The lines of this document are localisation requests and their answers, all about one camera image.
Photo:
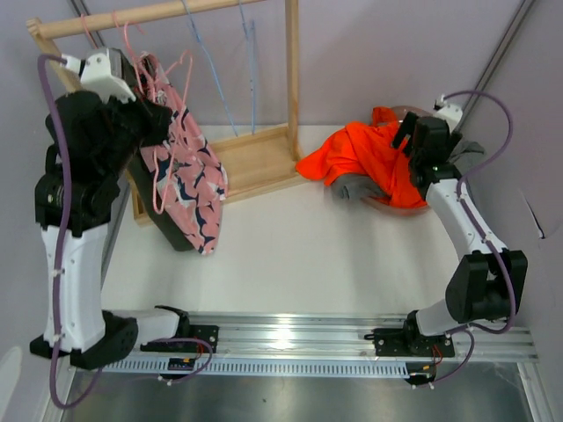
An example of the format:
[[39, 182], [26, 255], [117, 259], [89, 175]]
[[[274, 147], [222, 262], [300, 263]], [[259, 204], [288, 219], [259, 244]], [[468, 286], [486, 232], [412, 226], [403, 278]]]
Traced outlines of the blue wire hanger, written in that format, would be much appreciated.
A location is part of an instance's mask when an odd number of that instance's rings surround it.
[[251, 97], [251, 131], [256, 131], [256, 81], [255, 81], [255, 53], [254, 53], [254, 21], [248, 21], [245, 17], [245, 9], [241, 1], [238, 2], [238, 10], [245, 36], [245, 48], [249, 68], [249, 84]]
[[181, 0], [181, 3], [182, 3], [182, 6], [183, 6], [183, 8], [184, 8], [184, 10], [185, 10], [185, 12], [186, 12], [186, 15], [187, 15], [188, 25], [189, 25], [189, 27], [190, 27], [190, 31], [191, 31], [191, 33], [193, 34], [193, 36], [194, 36], [194, 38], [195, 38], [195, 40], [196, 40], [196, 43], [200, 46], [201, 51], [202, 51], [202, 53], [204, 54], [204, 56], [205, 56], [205, 58], [206, 58], [206, 60], [207, 60], [209, 69], [210, 69], [210, 71], [211, 71], [211, 75], [212, 75], [212, 77], [213, 77], [213, 80], [214, 80], [214, 83], [215, 83], [215, 86], [216, 86], [217, 93], [218, 93], [219, 98], [220, 98], [220, 100], [221, 100], [221, 103], [222, 103], [222, 105], [223, 105], [223, 109], [224, 109], [224, 111], [225, 111], [225, 113], [226, 113], [226, 116], [227, 116], [228, 122], [229, 122], [229, 124], [230, 124], [230, 127], [231, 127], [231, 129], [232, 129], [234, 135], [235, 135], [235, 136], [238, 136], [238, 130], [237, 130], [237, 127], [236, 127], [236, 125], [235, 125], [235, 123], [234, 123], [234, 120], [233, 120], [232, 114], [231, 114], [231, 112], [230, 112], [230, 108], [229, 108], [229, 106], [228, 106], [227, 100], [226, 100], [226, 98], [225, 98], [225, 96], [224, 96], [223, 87], [222, 87], [222, 85], [221, 85], [219, 76], [218, 76], [218, 74], [217, 74], [216, 66], [215, 66], [215, 64], [214, 64], [214, 61], [213, 61], [213, 59], [212, 59], [212, 56], [211, 56], [210, 52], [208, 51], [208, 49], [207, 49], [207, 47], [206, 47], [206, 45], [205, 45], [205, 43], [204, 43], [203, 38], [201, 37], [201, 33], [199, 32], [199, 30], [198, 30], [198, 28], [197, 28], [197, 25], [195, 24], [194, 17], [193, 17], [193, 13], [191, 12], [191, 10], [190, 10], [190, 8], [189, 8], [189, 6], [188, 6], [187, 0]]

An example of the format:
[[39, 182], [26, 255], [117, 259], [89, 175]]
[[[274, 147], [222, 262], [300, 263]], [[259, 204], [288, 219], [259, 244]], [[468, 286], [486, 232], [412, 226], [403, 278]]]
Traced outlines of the dark olive shorts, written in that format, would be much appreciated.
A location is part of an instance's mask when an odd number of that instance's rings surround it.
[[135, 185], [137, 196], [143, 205], [144, 211], [170, 246], [175, 251], [192, 251], [194, 249], [193, 245], [187, 240], [172, 218], [166, 212], [160, 215], [154, 211], [152, 203], [152, 176], [139, 151], [131, 158], [128, 164], [128, 172]]

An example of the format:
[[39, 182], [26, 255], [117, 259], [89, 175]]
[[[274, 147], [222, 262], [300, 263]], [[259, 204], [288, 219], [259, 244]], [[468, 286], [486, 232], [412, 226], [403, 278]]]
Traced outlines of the grey shorts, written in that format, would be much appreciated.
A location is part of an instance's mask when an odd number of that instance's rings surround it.
[[[485, 148], [478, 142], [462, 140], [450, 154], [449, 162], [454, 164], [461, 174], [480, 164], [486, 156]], [[369, 176], [348, 173], [337, 177], [330, 189], [334, 196], [343, 200], [361, 200], [374, 198], [388, 200], [389, 195]]]

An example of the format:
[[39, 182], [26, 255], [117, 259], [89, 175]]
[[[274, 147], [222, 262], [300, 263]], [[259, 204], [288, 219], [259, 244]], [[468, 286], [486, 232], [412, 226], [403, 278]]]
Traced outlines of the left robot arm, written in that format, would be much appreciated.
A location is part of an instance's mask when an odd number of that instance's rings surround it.
[[111, 311], [101, 305], [104, 244], [120, 177], [144, 143], [165, 137], [171, 117], [170, 108], [148, 100], [103, 101], [92, 91], [50, 102], [45, 124], [54, 142], [34, 190], [50, 303], [31, 354], [67, 356], [72, 366], [93, 370], [136, 348], [179, 352], [189, 345], [189, 315], [181, 309]]

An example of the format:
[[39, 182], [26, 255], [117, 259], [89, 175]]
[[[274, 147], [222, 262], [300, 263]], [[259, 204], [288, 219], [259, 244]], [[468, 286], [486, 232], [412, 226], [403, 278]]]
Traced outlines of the pink patterned shorts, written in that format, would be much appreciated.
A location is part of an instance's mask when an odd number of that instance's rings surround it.
[[[145, 53], [138, 64], [148, 99], [171, 108], [172, 119], [177, 118], [183, 94], [180, 95], [173, 87], [156, 56]], [[228, 193], [228, 176], [188, 107], [182, 117], [183, 131], [173, 162], [164, 212], [176, 223], [195, 251], [208, 255], [215, 251], [218, 243], [222, 201]], [[160, 195], [171, 160], [172, 138], [171, 122], [166, 140], [157, 146], [139, 149], [152, 176], [152, 190], [157, 173], [157, 204], [161, 203]]]

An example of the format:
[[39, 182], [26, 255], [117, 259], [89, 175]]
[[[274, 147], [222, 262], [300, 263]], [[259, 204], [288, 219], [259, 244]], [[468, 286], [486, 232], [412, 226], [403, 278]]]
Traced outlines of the orange shorts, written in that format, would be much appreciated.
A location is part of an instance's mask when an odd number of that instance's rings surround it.
[[330, 135], [322, 146], [301, 159], [296, 171], [304, 178], [326, 186], [340, 176], [369, 177], [384, 192], [380, 200], [395, 208], [417, 209], [428, 204], [410, 181], [409, 158], [403, 146], [391, 146], [398, 123], [382, 126], [351, 122]]
[[394, 110], [384, 106], [374, 107], [371, 113], [371, 119], [374, 127], [398, 123], [398, 117]]

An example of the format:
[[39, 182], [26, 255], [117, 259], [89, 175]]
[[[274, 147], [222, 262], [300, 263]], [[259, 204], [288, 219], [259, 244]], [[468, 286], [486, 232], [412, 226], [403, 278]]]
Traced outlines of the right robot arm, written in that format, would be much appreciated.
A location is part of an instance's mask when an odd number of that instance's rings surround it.
[[458, 257], [444, 297], [409, 314], [401, 334], [403, 347], [422, 354], [434, 337], [465, 327], [483, 329], [502, 320], [508, 331], [519, 310], [528, 269], [522, 251], [509, 249], [488, 226], [474, 204], [465, 180], [450, 161], [461, 134], [436, 113], [407, 112], [392, 141], [406, 156], [410, 184], [439, 217]]

